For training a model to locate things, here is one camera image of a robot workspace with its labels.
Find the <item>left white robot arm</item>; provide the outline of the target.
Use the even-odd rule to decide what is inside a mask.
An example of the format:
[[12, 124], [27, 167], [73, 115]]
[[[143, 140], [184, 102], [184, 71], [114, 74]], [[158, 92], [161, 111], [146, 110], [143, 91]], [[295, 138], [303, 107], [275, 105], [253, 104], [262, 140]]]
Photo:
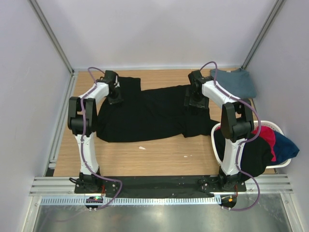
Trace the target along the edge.
[[119, 75], [114, 71], [102, 71], [103, 77], [95, 79], [91, 70], [88, 72], [94, 83], [84, 94], [70, 97], [68, 107], [68, 128], [74, 135], [81, 160], [81, 168], [77, 179], [70, 178], [75, 184], [75, 193], [98, 193], [103, 189], [103, 177], [95, 152], [95, 133], [98, 127], [97, 103], [106, 98], [108, 103], [119, 104], [121, 96]]

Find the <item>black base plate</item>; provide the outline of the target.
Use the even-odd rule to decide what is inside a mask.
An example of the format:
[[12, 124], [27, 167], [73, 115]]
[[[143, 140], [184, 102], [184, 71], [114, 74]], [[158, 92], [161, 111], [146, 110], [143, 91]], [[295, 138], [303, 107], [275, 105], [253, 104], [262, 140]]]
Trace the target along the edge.
[[82, 181], [79, 178], [69, 178], [75, 184], [74, 192], [77, 194], [100, 194], [112, 198], [203, 198], [212, 197], [215, 192], [245, 192], [244, 182], [236, 185], [222, 187], [218, 177], [211, 175], [185, 175], [185, 176], [117, 176], [115, 181], [94, 180]]

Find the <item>aluminium front rail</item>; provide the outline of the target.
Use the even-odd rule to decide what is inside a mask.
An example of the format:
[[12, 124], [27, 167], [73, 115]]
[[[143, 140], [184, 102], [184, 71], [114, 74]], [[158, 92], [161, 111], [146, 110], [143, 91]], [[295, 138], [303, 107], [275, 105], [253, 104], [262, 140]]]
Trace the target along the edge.
[[292, 193], [285, 174], [263, 174], [255, 180], [240, 181], [226, 187], [211, 175], [185, 176], [119, 176], [122, 183], [102, 181], [85, 184], [75, 177], [36, 177], [30, 195], [101, 194], [112, 197], [120, 191], [121, 198], [172, 198], [200, 197], [205, 194], [234, 193]]

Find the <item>black garment in basket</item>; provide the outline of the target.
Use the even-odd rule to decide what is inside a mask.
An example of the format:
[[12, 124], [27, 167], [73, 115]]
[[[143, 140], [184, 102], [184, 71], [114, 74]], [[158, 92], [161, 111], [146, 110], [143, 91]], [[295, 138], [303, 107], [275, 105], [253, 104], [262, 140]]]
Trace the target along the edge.
[[[223, 161], [225, 138], [222, 135], [220, 127], [214, 132], [214, 141], [218, 157]], [[271, 164], [270, 154], [263, 151], [260, 147], [252, 145], [250, 142], [245, 144], [240, 163], [242, 171], [256, 177], [261, 175], [266, 167]]]

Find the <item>aluminium corner post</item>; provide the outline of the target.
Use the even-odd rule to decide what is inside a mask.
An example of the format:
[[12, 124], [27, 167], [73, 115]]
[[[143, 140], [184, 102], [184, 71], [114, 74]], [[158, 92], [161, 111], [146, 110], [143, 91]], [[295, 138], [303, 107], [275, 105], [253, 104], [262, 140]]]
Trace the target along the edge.
[[277, 16], [279, 15], [281, 9], [285, 5], [286, 0], [276, 0], [274, 5], [272, 6], [269, 14], [267, 15], [267, 18], [265, 22], [263, 23], [263, 26], [261, 27], [256, 39], [254, 40], [254, 43], [252, 44], [241, 68], [247, 69], [250, 62], [252, 61], [254, 55], [256, 54], [258, 48], [262, 44], [264, 38], [266, 37], [267, 33], [269, 32], [271, 26], [275, 22]]
[[36, 0], [28, 0], [28, 3], [32, 7], [35, 15], [37, 16], [39, 22], [41, 23], [44, 31], [46, 32], [47, 36], [49, 37], [51, 43], [53, 44], [56, 52], [58, 53], [59, 57], [61, 58], [62, 62], [64, 63], [65, 67], [69, 71], [70, 75], [74, 74], [74, 69], [70, 64], [63, 48], [61, 47], [56, 35], [53, 32], [47, 18], [45, 17], [39, 3]]

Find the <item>right aluminium corner post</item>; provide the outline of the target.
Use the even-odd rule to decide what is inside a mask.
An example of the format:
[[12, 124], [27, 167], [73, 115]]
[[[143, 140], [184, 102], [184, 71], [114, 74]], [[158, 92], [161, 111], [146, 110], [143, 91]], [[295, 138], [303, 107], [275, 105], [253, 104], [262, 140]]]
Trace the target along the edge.
[[279, 15], [281, 9], [285, 5], [286, 0], [276, 0], [274, 5], [272, 6], [269, 14], [267, 15], [267, 18], [265, 22], [263, 23], [263, 26], [261, 27], [256, 39], [254, 40], [254, 43], [252, 44], [241, 68], [247, 69], [250, 62], [252, 61], [254, 55], [256, 54], [258, 48], [262, 44], [264, 38], [266, 37], [267, 33], [269, 32], [271, 26], [275, 22], [277, 16]]

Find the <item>red garment in basket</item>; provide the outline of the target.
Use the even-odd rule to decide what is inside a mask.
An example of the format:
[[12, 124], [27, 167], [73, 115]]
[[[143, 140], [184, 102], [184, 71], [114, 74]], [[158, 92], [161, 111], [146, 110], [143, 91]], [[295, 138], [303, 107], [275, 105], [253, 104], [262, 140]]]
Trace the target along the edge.
[[270, 154], [271, 162], [276, 161], [274, 146], [276, 143], [274, 130], [267, 126], [261, 126], [259, 136], [250, 142], [252, 145], [260, 147], [263, 151]]

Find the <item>left aluminium corner post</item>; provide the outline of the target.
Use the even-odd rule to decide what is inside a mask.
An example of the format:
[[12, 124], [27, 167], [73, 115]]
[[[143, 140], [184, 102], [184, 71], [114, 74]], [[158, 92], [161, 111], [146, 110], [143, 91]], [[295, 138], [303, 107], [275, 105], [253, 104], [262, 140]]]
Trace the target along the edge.
[[44, 31], [46, 32], [47, 36], [49, 37], [51, 43], [53, 44], [56, 52], [58, 53], [59, 57], [61, 58], [62, 62], [64, 63], [65, 67], [69, 71], [70, 75], [74, 74], [74, 69], [70, 64], [63, 48], [61, 47], [56, 35], [53, 32], [47, 18], [45, 17], [39, 3], [36, 0], [28, 0], [28, 3], [32, 7], [35, 15], [37, 16], [39, 22], [41, 23]]

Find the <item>folded teal t-shirt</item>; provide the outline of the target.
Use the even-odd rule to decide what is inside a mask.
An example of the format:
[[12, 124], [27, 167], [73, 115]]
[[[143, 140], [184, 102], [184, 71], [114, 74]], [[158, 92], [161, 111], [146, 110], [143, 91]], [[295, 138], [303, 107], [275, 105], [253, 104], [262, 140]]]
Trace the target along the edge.
[[216, 83], [219, 88], [240, 99], [252, 99], [257, 95], [250, 73], [241, 68], [233, 71], [218, 70]]

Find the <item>navy garment in basket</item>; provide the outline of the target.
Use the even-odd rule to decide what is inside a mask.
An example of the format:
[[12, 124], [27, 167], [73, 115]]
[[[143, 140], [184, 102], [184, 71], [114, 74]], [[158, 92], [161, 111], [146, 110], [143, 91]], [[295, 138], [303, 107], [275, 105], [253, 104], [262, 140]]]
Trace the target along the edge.
[[274, 164], [281, 164], [288, 159], [295, 158], [299, 153], [299, 148], [294, 144], [293, 141], [275, 131], [275, 144], [273, 147], [276, 160]]

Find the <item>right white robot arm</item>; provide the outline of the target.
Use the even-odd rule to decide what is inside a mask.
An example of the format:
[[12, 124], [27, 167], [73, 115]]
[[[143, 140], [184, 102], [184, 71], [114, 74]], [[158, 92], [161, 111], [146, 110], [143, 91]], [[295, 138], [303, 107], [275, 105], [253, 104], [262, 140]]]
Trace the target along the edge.
[[200, 70], [188, 75], [185, 106], [208, 107], [212, 100], [222, 109], [220, 129], [225, 138], [224, 158], [219, 168], [218, 187], [229, 191], [241, 179], [241, 157], [244, 145], [254, 130], [253, 108], [248, 99], [240, 99], [224, 89], [214, 78], [203, 77]]

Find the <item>white laundry basket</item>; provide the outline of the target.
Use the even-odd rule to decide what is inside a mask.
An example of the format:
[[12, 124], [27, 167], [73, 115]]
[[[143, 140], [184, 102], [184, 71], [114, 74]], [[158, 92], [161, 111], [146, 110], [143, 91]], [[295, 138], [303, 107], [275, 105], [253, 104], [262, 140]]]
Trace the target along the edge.
[[296, 157], [299, 149], [282, 130], [270, 121], [261, 121], [262, 131], [254, 141], [244, 145], [241, 168], [250, 171], [283, 168]]

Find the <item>black t-shirt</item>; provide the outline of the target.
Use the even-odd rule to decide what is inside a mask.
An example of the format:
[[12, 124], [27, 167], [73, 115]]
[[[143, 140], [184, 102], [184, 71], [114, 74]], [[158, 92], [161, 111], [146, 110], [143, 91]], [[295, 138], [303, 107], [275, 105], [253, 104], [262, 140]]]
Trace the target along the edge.
[[141, 142], [176, 135], [208, 136], [217, 121], [209, 109], [185, 107], [187, 85], [142, 90], [140, 79], [120, 77], [123, 102], [104, 101], [98, 113], [99, 139], [111, 143]]

